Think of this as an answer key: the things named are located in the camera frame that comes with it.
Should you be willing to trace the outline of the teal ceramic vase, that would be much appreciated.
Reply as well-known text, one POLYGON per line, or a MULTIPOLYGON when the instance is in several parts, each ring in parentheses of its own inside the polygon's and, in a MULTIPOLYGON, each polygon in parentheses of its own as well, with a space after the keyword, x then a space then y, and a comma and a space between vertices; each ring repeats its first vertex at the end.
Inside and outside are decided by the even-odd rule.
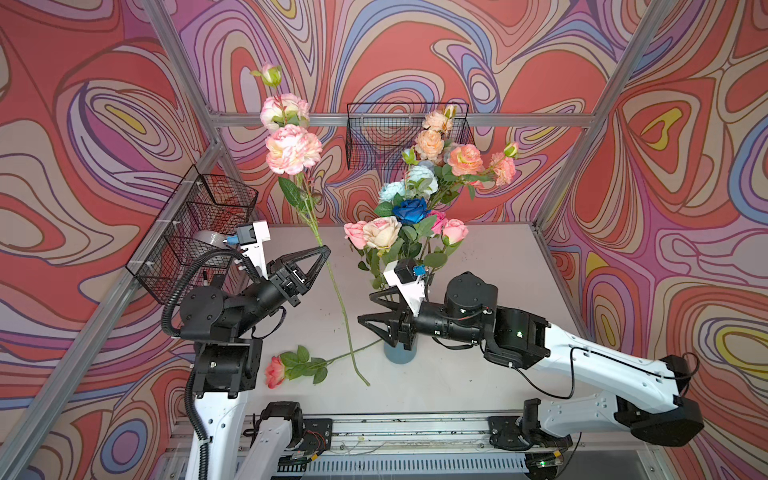
POLYGON ((411 349, 408 350, 403 344, 397 346, 391 346, 385 344, 383 346, 385 357, 393 364, 405 365, 414 360, 417 353, 417 345, 413 344, 411 349))

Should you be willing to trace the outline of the pink bud rose stem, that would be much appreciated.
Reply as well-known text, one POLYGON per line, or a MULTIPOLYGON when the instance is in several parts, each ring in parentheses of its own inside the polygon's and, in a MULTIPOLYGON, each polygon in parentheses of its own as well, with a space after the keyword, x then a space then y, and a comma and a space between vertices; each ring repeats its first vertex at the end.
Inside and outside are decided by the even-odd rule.
POLYGON ((369 242, 370 232, 366 229, 369 224, 370 221, 347 223, 344 225, 344 233, 345 239, 351 244, 361 258, 358 268, 372 273, 371 259, 375 248, 372 243, 369 242))

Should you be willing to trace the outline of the magenta pink rose stem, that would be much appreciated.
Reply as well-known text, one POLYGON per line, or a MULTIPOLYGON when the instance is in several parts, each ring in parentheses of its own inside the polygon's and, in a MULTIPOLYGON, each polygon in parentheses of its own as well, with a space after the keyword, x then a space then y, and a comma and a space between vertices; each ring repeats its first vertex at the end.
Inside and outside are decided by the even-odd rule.
POLYGON ((423 262, 427 268, 439 270, 461 246, 469 229, 463 221, 449 219, 442 212, 430 212, 427 218, 433 219, 434 224, 427 237, 427 253, 423 262))

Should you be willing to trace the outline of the blue artificial rose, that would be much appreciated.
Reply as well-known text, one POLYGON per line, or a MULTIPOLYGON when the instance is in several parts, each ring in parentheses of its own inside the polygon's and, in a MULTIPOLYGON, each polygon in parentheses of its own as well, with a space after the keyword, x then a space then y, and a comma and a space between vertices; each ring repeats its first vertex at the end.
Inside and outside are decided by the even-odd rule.
POLYGON ((398 234, 400 250, 399 260, 411 259, 417 265, 423 264, 426 244, 431 236, 420 223, 428 217, 428 205, 423 198, 404 200, 393 209, 393 214, 401 224, 398 234))

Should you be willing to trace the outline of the pink white carnation spray stem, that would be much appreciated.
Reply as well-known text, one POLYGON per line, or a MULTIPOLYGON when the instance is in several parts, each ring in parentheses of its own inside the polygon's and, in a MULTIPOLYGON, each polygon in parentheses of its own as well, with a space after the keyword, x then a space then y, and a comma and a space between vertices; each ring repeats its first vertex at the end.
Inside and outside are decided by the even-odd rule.
POLYGON ((284 199, 322 246, 324 241, 317 217, 318 196, 313 189, 311 170, 322 159, 323 145, 317 135, 309 131, 309 103, 280 90, 283 71, 279 65, 266 63, 252 70, 251 75, 270 91, 259 112, 259 119, 269 132, 265 140, 266 164, 278 176, 284 199))

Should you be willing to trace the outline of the pale blue white spray stem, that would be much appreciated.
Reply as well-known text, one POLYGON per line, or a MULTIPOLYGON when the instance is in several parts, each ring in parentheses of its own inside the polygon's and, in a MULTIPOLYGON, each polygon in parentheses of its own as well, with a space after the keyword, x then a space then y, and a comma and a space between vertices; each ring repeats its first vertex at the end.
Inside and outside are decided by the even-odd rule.
POLYGON ((419 147, 405 149, 402 161, 406 166, 403 179, 383 185, 379 191, 379 203, 396 206, 399 200, 422 199, 429 209, 434 209, 439 190, 436 164, 419 147))

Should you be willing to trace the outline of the large peach double rose stem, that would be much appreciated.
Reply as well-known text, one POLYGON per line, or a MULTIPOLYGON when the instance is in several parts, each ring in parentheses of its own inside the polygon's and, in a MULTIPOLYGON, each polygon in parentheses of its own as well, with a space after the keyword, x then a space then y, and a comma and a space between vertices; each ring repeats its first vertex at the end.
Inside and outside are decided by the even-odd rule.
POLYGON ((516 176, 519 145, 509 143, 485 162, 473 144, 462 144, 445 151, 443 163, 434 167, 437 191, 430 196, 431 207, 447 206, 468 188, 473 198, 477 189, 505 187, 516 176))

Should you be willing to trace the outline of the cream peach rose stem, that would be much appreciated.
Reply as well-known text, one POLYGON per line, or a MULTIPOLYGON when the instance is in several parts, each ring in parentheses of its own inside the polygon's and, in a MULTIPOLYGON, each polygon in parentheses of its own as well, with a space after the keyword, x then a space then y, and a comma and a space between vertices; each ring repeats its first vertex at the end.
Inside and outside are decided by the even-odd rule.
POLYGON ((456 113, 457 106, 448 104, 425 116, 422 130, 414 143, 414 149, 422 161, 429 161, 437 166, 444 164, 444 151, 451 143, 450 136, 456 113))

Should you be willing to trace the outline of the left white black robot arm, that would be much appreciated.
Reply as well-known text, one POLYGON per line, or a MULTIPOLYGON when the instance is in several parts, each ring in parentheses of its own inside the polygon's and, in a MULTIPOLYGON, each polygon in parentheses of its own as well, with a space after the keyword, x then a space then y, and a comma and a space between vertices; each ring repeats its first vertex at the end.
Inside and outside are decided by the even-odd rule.
POLYGON ((331 255, 327 246, 285 254, 261 275, 243 253, 226 247, 199 255, 184 270, 163 307, 160 325, 172 337, 192 342, 195 356, 184 389, 184 407, 194 432, 187 470, 193 479, 230 479, 246 395, 254 390, 264 340, 246 338, 265 318, 284 314, 311 290, 331 255), (193 279, 218 257, 241 261, 252 283, 230 295, 219 280, 194 286, 193 279))

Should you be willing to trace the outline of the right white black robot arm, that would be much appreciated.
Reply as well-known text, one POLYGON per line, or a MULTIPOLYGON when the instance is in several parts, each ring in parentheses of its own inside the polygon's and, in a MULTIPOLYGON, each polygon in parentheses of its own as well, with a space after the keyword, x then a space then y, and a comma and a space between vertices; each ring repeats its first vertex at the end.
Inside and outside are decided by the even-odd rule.
POLYGON ((656 446, 682 447, 704 428, 698 403, 686 392, 694 369, 682 356, 650 360, 590 342, 545 318, 498 303, 498 289, 471 272, 454 277, 442 303, 425 296, 423 279, 388 277, 389 288, 370 294, 381 313, 358 318, 392 347, 409 350, 418 335, 480 347, 486 361, 518 374, 558 371, 572 384, 597 388, 580 399, 546 393, 525 401, 521 415, 488 420, 490 442, 508 451, 534 447, 568 448, 573 435, 628 432, 656 446))

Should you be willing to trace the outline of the silver tape roll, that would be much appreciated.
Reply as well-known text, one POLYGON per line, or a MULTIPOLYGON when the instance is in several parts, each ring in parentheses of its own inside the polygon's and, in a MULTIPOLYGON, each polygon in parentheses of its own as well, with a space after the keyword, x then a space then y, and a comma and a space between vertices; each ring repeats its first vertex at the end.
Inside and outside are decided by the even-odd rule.
POLYGON ((193 234, 192 238, 203 244, 215 248, 228 248, 228 236, 211 230, 200 230, 193 234))

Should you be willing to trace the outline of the red pink rose on table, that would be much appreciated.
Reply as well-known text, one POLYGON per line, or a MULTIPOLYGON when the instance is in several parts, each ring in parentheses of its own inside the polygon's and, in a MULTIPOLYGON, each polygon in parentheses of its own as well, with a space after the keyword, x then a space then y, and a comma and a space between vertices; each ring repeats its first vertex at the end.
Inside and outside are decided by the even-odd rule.
POLYGON ((327 379, 331 366, 340 361, 352 359, 354 355, 380 343, 382 340, 376 340, 352 352, 330 359, 314 357, 305 346, 299 345, 294 350, 284 351, 271 357, 264 373, 265 383, 269 389, 276 389, 286 381, 307 377, 312 379, 314 385, 321 384, 327 379))

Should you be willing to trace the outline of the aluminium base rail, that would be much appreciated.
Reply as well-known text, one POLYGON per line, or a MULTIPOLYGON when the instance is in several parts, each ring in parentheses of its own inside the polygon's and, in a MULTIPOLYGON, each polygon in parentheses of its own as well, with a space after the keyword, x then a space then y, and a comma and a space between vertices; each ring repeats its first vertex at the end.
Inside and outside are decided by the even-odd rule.
POLYGON ((515 446, 519 411, 305 418, 276 479, 667 479, 660 451, 620 432, 515 446))

